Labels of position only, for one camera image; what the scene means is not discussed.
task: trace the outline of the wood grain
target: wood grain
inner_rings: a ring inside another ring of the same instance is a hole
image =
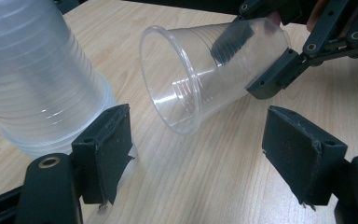
[[[358,155],[358,60],[312,67],[275,97],[244,96],[202,123],[192,136],[172,133],[145,88],[138,47],[150,25],[167,29],[229,22],[233,16],[111,0],[90,0],[65,19],[117,100],[131,106],[138,164],[113,206],[84,205],[86,223],[335,223],[332,197],[304,208],[261,150],[269,105],[295,110]],[[308,33],[284,27],[294,49]],[[30,158],[0,137],[0,194],[22,183]]]

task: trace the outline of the transparent cup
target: transparent cup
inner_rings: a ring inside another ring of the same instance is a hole
[[[116,105],[51,0],[0,0],[0,133],[36,158]]]
[[[162,120],[189,134],[245,95],[288,46],[286,32],[268,19],[174,30],[152,26],[141,39],[142,73]]]

